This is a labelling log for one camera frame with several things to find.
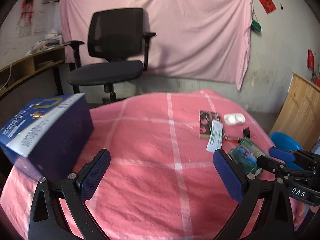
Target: blue box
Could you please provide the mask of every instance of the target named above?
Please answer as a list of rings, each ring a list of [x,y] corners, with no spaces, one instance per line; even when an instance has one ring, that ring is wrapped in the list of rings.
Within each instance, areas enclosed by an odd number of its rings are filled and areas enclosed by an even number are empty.
[[[11,163],[38,180],[65,178],[93,131],[84,94],[31,101],[0,130]]]

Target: paper slip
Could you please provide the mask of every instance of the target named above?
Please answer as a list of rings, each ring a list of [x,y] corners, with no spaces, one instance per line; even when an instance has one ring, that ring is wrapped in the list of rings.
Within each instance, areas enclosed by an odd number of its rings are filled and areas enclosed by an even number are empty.
[[[216,120],[212,120],[212,128],[210,139],[207,145],[208,152],[214,152],[222,146],[222,128],[223,124]]]

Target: green book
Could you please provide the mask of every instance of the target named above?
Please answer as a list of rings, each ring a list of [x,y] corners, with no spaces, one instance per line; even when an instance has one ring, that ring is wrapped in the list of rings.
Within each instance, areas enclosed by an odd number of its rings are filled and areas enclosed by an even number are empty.
[[[231,159],[239,164],[246,174],[253,173],[256,176],[262,171],[257,165],[257,158],[261,155],[269,157],[247,137],[242,140],[236,149],[229,153]]]

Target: red poster on wall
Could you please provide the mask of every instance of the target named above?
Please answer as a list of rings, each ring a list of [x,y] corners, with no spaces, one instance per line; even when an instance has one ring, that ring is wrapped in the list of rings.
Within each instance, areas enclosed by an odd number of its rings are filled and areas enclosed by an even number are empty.
[[[277,9],[272,0],[259,0],[259,1],[263,5],[267,14],[269,14],[270,12],[273,12]]]

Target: chair armrest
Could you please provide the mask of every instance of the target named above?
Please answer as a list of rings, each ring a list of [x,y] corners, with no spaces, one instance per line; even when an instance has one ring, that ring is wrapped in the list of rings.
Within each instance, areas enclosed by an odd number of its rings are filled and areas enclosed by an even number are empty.
[[[148,70],[148,58],[149,58],[149,46],[152,37],[156,36],[156,33],[144,32],[142,38],[144,39],[144,66],[143,71]]]
[[[63,44],[63,46],[70,46],[73,49],[73,55],[75,57],[76,68],[81,67],[79,46],[83,45],[83,44],[84,44],[83,41],[68,41]]]

